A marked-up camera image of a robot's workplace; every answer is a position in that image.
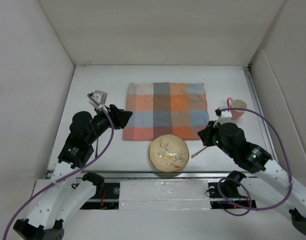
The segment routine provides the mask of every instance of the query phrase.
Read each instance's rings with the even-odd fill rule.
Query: checkered towel
[[[126,110],[133,115],[123,139],[148,141],[164,134],[199,140],[208,123],[203,83],[130,83]]]

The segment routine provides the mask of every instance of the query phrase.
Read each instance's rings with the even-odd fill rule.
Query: mug
[[[243,100],[240,100],[240,99],[235,99],[233,100],[233,98],[228,98],[227,99],[227,107],[228,108],[247,108],[247,104],[246,102],[244,102]],[[232,113],[232,118],[231,120],[237,120],[239,119],[244,113],[245,111],[242,111],[242,110],[231,110],[231,113]]]

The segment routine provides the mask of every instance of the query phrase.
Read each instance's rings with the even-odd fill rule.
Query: ceramic bowl
[[[171,173],[186,166],[189,151],[183,139],[173,134],[166,134],[151,142],[149,157],[158,170]]]

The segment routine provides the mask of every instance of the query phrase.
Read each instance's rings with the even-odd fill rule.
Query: mug handle
[[[233,98],[228,98],[227,100],[226,100],[226,102],[227,102],[227,107],[229,108],[229,106],[232,104],[232,103],[229,103],[229,101],[231,100],[231,102],[233,101]]]

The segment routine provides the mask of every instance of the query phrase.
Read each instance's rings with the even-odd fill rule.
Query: white wall
[[[0,239],[43,176],[73,71],[37,0],[0,0]]]
[[[76,65],[247,66],[282,0],[39,0]]]
[[[306,0],[286,1],[264,39],[251,68],[256,91],[282,134],[295,177],[306,182]]]

